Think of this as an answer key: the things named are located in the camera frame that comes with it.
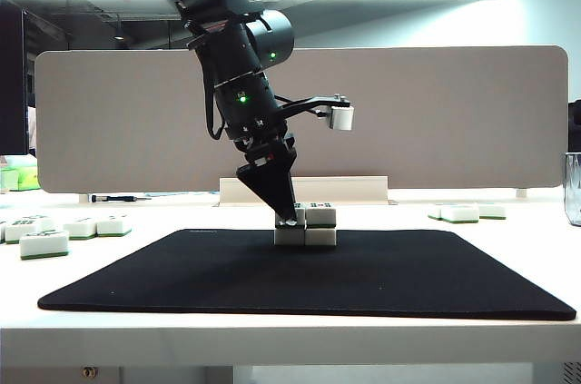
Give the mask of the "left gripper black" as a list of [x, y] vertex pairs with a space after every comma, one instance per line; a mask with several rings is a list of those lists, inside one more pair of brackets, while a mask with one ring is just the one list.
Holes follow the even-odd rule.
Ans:
[[213, 138], [225, 133], [248, 162], [237, 169], [237, 178], [284, 222], [297, 221], [291, 182], [294, 139], [266, 75], [247, 72], [221, 80], [214, 73], [213, 112], [221, 120]]

